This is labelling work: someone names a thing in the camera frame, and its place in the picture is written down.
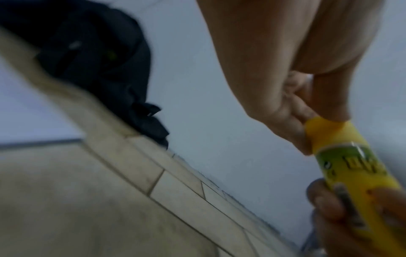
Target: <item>black fabric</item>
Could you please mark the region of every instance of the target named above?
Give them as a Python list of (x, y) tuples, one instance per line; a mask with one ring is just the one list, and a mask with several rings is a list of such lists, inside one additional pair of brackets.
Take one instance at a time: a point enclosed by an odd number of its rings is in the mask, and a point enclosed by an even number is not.
[(168, 146), (168, 131), (153, 117), (161, 109), (145, 102), (151, 52), (130, 16), (85, 0), (3, 0), (0, 24), (41, 47), (37, 59), (48, 73), (93, 93), (127, 124)]

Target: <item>yellow bottle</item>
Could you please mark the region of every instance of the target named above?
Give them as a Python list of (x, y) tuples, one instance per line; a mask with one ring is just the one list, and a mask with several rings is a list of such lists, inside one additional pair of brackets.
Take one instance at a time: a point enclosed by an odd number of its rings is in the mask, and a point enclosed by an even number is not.
[(401, 186), (366, 140), (351, 122), (316, 117), (304, 126), (324, 178), (345, 206), (354, 233), (388, 256), (406, 256), (404, 227), (384, 213), (368, 194), (375, 187)]

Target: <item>green label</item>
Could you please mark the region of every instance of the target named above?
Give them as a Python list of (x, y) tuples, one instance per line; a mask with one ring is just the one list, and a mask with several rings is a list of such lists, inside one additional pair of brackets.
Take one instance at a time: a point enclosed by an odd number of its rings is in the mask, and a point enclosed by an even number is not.
[(325, 177), (334, 182), (338, 172), (364, 172), (368, 175), (386, 176), (387, 171), (374, 153), (364, 146), (337, 146), (316, 154)]

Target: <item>skin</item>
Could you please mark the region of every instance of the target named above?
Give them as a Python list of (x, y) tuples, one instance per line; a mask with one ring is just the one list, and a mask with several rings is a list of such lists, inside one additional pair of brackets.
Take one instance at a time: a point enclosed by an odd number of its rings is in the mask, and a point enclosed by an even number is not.
[[(311, 150), (305, 121), (315, 115), (350, 118), (349, 85), (378, 30), (383, 0), (198, 4), (227, 82), (250, 117), (306, 155)], [(299, 85), (293, 89), (291, 71)]]
[[(390, 188), (371, 191), (375, 202), (406, 222), (406, 194)], [(315, 207), (313, 224), (320, 244), (329, 257), (384, 257), (358, 240), (344, 224), (345, 210), (339, 199), (327, 188), (323, 179), (316, 180), (307, 188), (307, 198)]]

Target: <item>yellow cap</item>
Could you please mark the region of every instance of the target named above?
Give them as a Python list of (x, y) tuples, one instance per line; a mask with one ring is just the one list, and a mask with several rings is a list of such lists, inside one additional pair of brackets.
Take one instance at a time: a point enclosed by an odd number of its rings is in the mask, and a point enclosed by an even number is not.
[(368, 145), (351, 122), (332, 122), (315, 117), (304, 124), (307, 136), (312, 143), (313, 154), (321, 148), (344, 143)]

